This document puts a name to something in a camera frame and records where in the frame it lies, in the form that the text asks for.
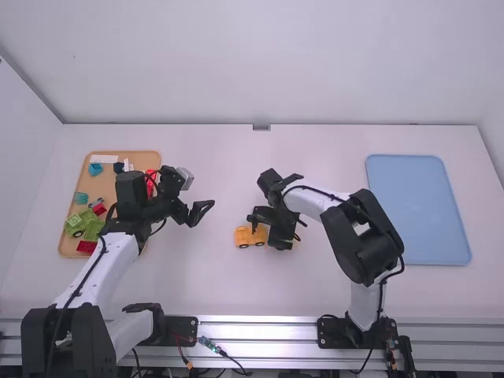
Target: yellow toy car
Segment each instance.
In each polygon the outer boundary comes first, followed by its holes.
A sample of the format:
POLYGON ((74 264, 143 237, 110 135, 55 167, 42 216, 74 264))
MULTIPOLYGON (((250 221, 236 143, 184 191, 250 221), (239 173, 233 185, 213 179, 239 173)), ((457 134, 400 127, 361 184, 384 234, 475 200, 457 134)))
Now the yellow toy car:
POLYGON ((268 240, 268 229, 259 224, 252 233, 251 226, 240 226, 235 230, 235 245, 240 248, 247 248, 248 246, 264 246, 268 240))

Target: black bracket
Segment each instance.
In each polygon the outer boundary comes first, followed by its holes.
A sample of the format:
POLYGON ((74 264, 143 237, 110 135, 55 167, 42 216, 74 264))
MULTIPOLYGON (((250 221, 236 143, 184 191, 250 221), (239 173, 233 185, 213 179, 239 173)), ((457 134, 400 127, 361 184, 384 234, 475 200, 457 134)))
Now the black bracket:
POLYGON ((165 317, 165 337, 161 341, 162 347, 176 347, 176 335, 183 337, 179 339, 181 347, 193 347, 196 345, 198 336, 197 317, 165 317))
POLYGON ((348 317, 321 317, 317 321, 317 343, 321 349, 385 349, 388 340, 398 340, 394 319, 382 317, 367 332, 348 317))

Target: red block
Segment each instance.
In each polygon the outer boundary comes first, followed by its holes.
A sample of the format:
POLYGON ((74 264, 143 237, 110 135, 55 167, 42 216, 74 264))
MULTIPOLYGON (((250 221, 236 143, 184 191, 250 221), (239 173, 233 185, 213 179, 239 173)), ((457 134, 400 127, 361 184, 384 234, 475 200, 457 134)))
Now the red block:
POLYGON ((82 252, 83 254, 92 255, 93 251, 96 248, 98 242, 87 242, 86 240, 79 241, 79 245, 77 246, 77 250, 82 252))
POLYGON ((106 213, 107 209, 104 207, 103 202, 100 202, 93 208, 93 213, 96 214, 97 217, 102 215, 103 213, 106 213))

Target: green block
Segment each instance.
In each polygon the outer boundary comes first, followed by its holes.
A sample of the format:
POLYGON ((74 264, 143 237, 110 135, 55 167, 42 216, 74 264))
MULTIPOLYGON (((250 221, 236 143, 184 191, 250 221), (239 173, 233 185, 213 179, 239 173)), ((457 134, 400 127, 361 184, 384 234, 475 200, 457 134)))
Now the green block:
POLYGON ((92 220, 89 222, 87 226, 86 233, 84 234, 84 240, 88 242, 97 242, 98 241, 98 233, 102 230, 105 222, 101 220, 92 220))
POLYGON ((98 220, 98 217, 96 216, 95 213, 93 213, 93 210, 86 209, 84 211, 81 211, 79 213, 79 215, 73 214, 70 217, 68 217, 67 220, 65 221, 64 230, 70 236, 73 236, 74 238, 79 238, 86 231, 86 228, 89 225, 89 223, 91 221, 97 221, 97 220, 98 220), (69 221, 73 217, 79 218, 80 222, 77 223, 76 225, 70 224, 69 221))
POLYGON ((77 214, 72 214, 70 217, 66 218, 66 223, 70 225, 70 227, 78 226, 82 222, 82 218, 77 214))

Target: wooden tray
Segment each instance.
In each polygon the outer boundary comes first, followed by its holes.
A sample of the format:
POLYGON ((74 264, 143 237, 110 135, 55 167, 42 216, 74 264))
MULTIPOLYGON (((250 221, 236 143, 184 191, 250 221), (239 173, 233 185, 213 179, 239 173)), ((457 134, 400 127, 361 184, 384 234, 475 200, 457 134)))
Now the wooden tray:
MULTIPOLYGON (((85 158, 80 170, 79 180, 75 191, 81 191, 89 195, 88 203, 96 201, 98 197, 102 197, 107 209, 116 202, 116 173, 113 171, 113 164, 102 164, 103 172, 92 177, 88 170, 89 159, 92 154, 98 155, 119 155, 117 161, 123 161, 127 158, 130 164, 133 164, 135 170, 146 171, 147 169, 159 169, 161 166, 161 156, 157 151, 93 151, 85 158)), ((74 213, 79 213, 88 209, 87 205, 77 205, 74 201, 70 203, 67 217, 74 213)), ((106 213, 98 218, 104 221, 106 213)), ((83 237, 73 238, 63 231, 65 219, 61 220, 61 238, 58 247, 59 253, 64 258, 89 258, 88 255, 80 253, 76 248, 83 237)))

